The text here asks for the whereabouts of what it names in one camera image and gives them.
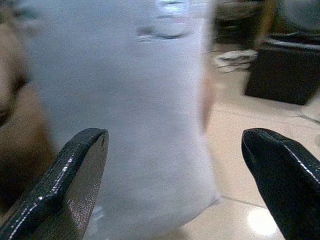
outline skin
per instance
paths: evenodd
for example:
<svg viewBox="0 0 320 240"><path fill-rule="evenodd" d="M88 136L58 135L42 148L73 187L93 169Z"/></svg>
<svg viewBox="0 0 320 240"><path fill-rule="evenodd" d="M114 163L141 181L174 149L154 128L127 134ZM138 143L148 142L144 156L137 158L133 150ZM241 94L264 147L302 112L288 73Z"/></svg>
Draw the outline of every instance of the skin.
<svg viewBox="0 0 320 240"><path fill-rule="evenodd" d="M204 60L204 73L201 79L200 86L200 106L203 130L208 129L208 124L211 116L211 110L215 101L215 84L212 67L210 64L210 55Z"/></svg>
<svg viewBox="0 0 320 240"><path fill-rule="evenodd" d="M19 36L0 24L0 216L54 159L44 114L30 83Z"/></svg>
<svg viewBox="0 0 320 240"><path fill-rule="evenodd" d="M263 39L270 32L274 25L276 16L277 0L265 0L262 8L261 22L257 32L257 37L254 43L254 49L258 50Z"/></svg>

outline floor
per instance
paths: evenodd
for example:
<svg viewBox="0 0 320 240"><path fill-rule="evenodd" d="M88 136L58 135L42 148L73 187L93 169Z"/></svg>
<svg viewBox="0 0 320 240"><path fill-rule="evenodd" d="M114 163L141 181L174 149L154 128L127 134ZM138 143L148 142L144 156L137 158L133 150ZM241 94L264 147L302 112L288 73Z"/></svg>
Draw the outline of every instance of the floor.
<svg viewBox="0 0 320 240"><path fill-rule="evenodd" d="M153 240L284 239L242 158L242 132L255 127L274 130L302 143L320 159L320 124L302 117L305 107L244 96L247 77L244 71L214 70L216 100L207 139L221 203Z"/></svg>

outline beige floor tile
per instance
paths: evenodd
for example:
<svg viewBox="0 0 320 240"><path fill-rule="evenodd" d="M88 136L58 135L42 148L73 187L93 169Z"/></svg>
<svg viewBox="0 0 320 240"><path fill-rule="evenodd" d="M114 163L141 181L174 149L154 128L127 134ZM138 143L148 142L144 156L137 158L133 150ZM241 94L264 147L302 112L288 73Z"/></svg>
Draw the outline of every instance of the beige floor tile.
<svg viewBox="0 0 320 240"><path fill-rule="evenodd" d="M283 240L265 208L224 199L178 230L152 240Z"/></svg>
<svg viewBox="0 0 320 240"><path fill-rule="evenodd" d="M223 196L265 206L241 152L245 129L266 128L303 144L320 159L320 130L214 110L207 131L217 186Z"/></svg>

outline white cloth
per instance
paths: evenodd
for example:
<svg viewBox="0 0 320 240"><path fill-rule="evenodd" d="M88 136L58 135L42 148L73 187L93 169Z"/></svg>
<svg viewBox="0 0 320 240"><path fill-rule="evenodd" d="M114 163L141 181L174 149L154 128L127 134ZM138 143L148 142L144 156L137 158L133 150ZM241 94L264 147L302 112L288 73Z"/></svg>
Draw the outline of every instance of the white cloth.
<svg viewBox="0 0 320 240"><path fill-rule="evenodd" d="M247 70L257 56L258 52L251 49L228 51L213 57L212 64L222 73L233 72L237 69Z"/></svg>
<svg viewBox="0 0 320 240"><path fill-rule="evenodd" d="M219 198L196 96L205 19L174 2L20 3L45 23L26 46L57 149L85 128L109 131L85 240L166 232Z"/></svg>

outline brown object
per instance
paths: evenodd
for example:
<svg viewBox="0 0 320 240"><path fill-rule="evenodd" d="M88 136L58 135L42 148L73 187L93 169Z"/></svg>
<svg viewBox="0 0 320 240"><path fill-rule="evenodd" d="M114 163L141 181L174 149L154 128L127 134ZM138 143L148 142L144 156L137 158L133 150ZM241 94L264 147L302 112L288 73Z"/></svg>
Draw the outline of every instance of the brown object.
<svg viewBox="0 0 320 240"><path fill-rule="evenodd" d="M0 207L6 212L54 159L41 106L31 84L17 93L14 109L0 127Z"/></svg>
<svg viewBox="0 0 320 240"><path fill-rule="evenodd" d="M9 10L0 9L2 16ZM54 159L41 106L31 84L19 35L0 24L0 216Z"/></svg>

